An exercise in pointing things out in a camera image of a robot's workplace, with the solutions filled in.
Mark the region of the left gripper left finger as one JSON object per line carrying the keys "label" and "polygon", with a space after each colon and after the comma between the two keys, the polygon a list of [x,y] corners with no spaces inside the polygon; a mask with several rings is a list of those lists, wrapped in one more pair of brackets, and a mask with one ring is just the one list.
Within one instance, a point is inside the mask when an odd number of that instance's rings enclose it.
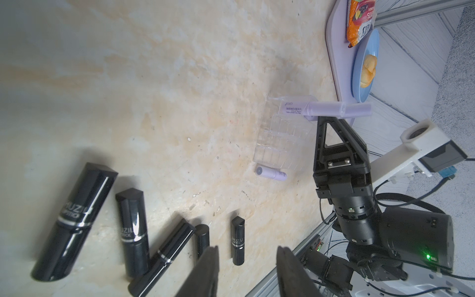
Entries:
{"label": "left gripper left finger", "polygon": [[176,297],[215,297],[220,271],[218,246],[207,247]]}

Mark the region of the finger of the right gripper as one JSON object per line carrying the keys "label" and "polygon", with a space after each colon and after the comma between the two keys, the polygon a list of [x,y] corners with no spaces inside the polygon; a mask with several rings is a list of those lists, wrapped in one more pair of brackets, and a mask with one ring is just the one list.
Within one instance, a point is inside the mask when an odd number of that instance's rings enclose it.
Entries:
{"label": "finger of the right gripper", "polygon": [[[331,127],[340,144],[327,145],[327,128]],[[369,163],[366,143],[346,122],[336,117],[319,117],[317,120],[317,138],[315,144],[315,163],[342,162]]]}

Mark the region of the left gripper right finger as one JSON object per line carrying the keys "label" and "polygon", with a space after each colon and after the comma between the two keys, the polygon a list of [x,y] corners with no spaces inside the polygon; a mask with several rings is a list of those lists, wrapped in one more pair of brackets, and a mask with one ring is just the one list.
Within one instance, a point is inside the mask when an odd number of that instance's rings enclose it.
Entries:
{"label": "left gripper right finger", "polygon": [[277,277],[281,297],[321,297],[315,283],[292,250],[277,248]]}

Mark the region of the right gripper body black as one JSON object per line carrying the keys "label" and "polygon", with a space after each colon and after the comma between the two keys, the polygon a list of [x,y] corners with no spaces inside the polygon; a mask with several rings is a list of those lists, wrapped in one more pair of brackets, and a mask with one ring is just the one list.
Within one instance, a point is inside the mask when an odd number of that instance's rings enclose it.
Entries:
{"label": "right gripper body black", "polygon": [[371,166],[367,146],[317,145],[313,178],[320,199],[371,196]]}

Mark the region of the purple lipstick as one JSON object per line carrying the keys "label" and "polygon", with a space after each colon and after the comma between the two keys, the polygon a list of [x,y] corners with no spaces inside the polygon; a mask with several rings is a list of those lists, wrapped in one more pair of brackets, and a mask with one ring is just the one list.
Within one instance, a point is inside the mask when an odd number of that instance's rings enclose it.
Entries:
{"label": "purple lipstick", "polygon": [[283,102],[279,108],[282,115],[342,117],[346,105],[340,102]]}
{"label": "purple lipstick", "polygon": [[346,105],[342,116],[344,119],[360,118],[372,115],[372,105],[370,103],[355,103]]}
{"label": "purple lipstick", "polygon": [[256,167],[256,175],[262,178],[277,180],[277,181],[285,181],[287,180],[287,174],[281,172],[280,170],[265,167],[262,165],[258,165]]}

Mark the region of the black lipstick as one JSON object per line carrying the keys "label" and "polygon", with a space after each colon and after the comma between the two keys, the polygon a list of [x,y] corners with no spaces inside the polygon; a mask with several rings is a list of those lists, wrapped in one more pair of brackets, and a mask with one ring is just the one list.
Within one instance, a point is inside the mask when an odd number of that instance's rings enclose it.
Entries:
{"label": "black lipstick", "polygon": [[117,193],[116,201],[126,275],[136,278],[148,271],[150,260],[144,194],[141,190],[129,188]]}
{"label": "black lipstick", "polygon": [[231,221],[231,254],[233,264],[241,266],[245,261],[245,219],[236,216]]}
{"label": "black lipstick", "polygon": [[33,267],[34,280],[53,282],[71,273],[117,176],[105,165],[86,163]]}
{"label": "black lipstick", "polygon": [[145,297],[168,270],[195,233],[195,227],[182,219],[157,251],[155,262],[144,275],[135,278],[127,287],[133,297]]}
{"label": "black lipstick", "polygon": [[208,225],[199,224],[195,227],[195,250],[197,259],[210,246],[210,229]]}

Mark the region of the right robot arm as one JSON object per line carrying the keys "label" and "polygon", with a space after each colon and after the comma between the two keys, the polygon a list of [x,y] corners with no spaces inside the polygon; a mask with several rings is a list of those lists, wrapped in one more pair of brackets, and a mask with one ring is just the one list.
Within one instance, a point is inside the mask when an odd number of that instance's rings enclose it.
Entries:
{"label": "right robot arm", "polygon": [[350,295],[354,273],[368,284],[407,280],[404,265],[411,264],[450,276],[455,249],[451,216],[424,197],[380,193],[379,188],[399,176],[446,170],[464,162],[466,153],[424,120],[402,134],[397,148],[370,161],[366,143],[345,120],[321,116],[317,123],[317,195],[333,206],[333,228],[348,246],[346,258],[309,250],[304,267],[339,297]]}

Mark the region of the clear acrylic lipstick organizer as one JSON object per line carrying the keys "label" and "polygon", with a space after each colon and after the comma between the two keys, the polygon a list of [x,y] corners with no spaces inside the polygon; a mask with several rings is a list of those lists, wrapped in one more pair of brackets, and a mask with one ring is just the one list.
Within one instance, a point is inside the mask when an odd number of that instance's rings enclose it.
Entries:
{"label": "clear acrylic lipstick organizer", "polygon": [[268,97],[257,135],[253,161],[282,171],[310,170],[314,161],[316,123],[308,121],[303,115],[283,114],[280,108],[285,103],[296,103],[299,107],[304,107],[316,100],[311,95]]}

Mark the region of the bread roll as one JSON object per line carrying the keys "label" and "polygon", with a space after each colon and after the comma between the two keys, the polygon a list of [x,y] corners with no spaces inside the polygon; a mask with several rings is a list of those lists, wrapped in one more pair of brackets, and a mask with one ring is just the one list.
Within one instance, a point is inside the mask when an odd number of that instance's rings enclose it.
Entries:
{"label": "bread roll", "polygon": [[366,55],[363,65],[360,79],[360,87],[367,88],[371,85],[376,76],[377,57],[371,54]]}

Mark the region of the blue plate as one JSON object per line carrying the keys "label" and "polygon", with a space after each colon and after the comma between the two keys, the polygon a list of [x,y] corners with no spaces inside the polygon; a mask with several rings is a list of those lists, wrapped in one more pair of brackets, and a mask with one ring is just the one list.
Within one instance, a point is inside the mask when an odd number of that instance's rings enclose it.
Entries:
{"label": "blue plate", "polygon": [[373,29],[359,43],[352,75],[352,94],[359,103],[364,103],[370,92],[379,55],[379,31]]}

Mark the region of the orange snack packet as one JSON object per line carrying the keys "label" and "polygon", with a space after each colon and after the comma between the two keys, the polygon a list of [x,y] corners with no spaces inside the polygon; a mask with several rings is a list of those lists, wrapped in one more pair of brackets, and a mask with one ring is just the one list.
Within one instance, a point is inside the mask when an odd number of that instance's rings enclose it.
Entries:
{"label": "orange snack packet", "polygon": [[370,31],[376,8],[375,0],[349,0],[347,2],[346,39],[348,47],[355,47]]}

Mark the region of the aluminium rail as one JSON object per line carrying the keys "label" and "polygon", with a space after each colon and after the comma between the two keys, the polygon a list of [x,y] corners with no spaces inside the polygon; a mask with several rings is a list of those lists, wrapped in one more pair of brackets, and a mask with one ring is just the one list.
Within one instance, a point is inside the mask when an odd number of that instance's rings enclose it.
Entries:
{"label": "aluminium rail", "polygon": [[303,259],[306,252],[330,232],[330,226],[320,224],[294,250],[278,247],[277,265],[248,294],[249,297],[323,297],[322,283],[309,276]]}

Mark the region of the right frame post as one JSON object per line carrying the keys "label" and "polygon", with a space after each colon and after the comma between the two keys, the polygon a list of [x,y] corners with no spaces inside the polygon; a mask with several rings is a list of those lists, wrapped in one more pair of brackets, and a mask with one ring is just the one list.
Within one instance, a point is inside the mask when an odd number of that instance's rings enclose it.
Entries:
{"label": "right frame post", "polygon": [[384,27],[474,4],[473,0],[419,1],[378,14],[374,27]]}

